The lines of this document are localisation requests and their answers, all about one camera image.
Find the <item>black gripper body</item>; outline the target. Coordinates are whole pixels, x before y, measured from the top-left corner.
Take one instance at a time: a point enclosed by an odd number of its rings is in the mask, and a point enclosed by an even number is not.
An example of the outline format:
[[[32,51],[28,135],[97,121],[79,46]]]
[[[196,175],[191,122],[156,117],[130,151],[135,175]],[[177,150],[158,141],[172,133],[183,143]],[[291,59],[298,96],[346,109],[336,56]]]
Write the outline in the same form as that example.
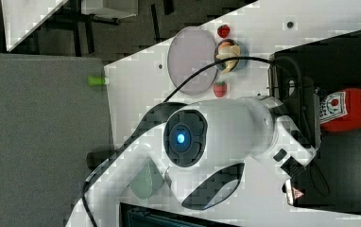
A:
[[[306,144],[318,148],[321,143],[319,126],[319,97],[314,82],[308,77],[280,77],[276,97],[284,104],[289,116],[301,132]]]

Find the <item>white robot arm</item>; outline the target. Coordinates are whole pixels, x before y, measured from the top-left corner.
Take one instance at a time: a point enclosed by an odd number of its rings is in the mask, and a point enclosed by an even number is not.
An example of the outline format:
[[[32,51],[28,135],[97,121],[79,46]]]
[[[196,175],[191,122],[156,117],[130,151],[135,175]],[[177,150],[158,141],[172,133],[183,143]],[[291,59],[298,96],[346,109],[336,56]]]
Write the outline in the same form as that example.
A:
[[[119,227],[121,196],[149,162],[182,207],[200,211],[237,189],[247,158],[287,181],[309,165],[317,149],[318,140],[303,134],[273,96],[164,102],[86,178],[65,227]]]

